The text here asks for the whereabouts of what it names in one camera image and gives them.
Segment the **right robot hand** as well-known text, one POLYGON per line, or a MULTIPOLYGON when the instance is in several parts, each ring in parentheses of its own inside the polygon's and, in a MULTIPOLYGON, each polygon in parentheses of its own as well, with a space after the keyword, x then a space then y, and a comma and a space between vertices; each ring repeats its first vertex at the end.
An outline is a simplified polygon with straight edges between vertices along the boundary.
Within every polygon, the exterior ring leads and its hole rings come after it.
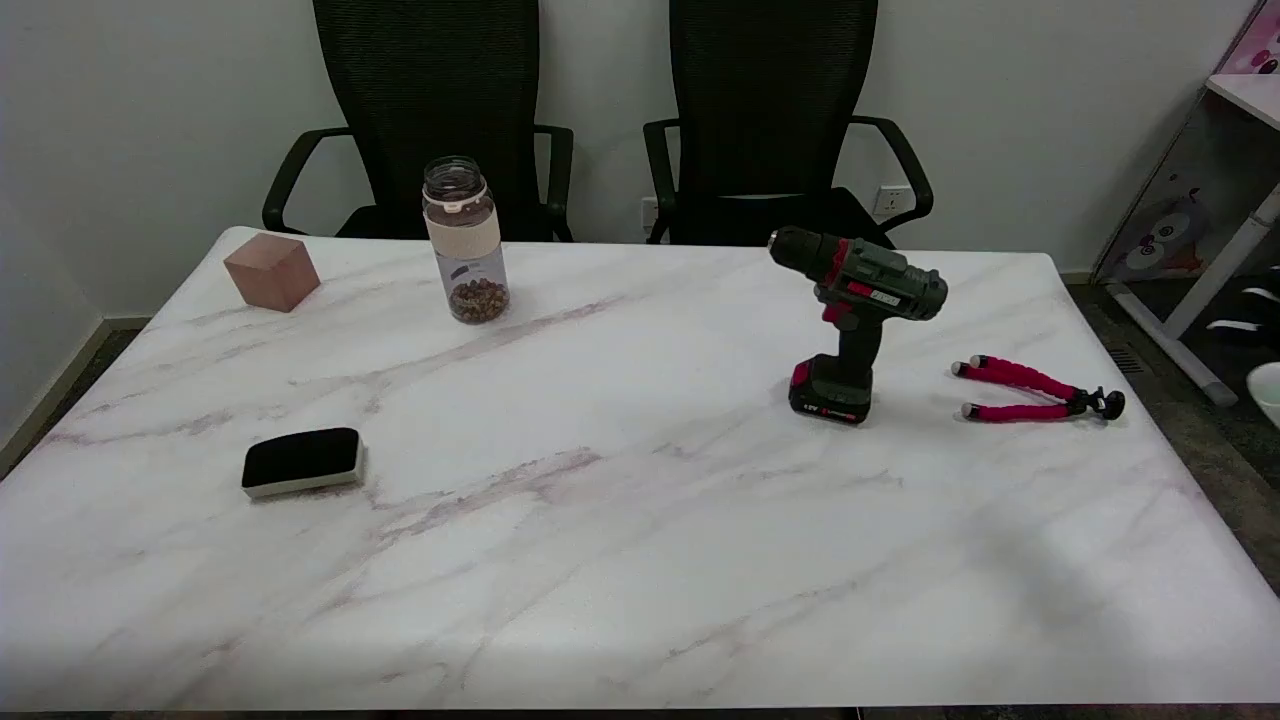
POLYGON ((1279 351, 1279 265, 1271 265, 1243 288, 1224 316, 1207 332, 1226 345, 1279 351))

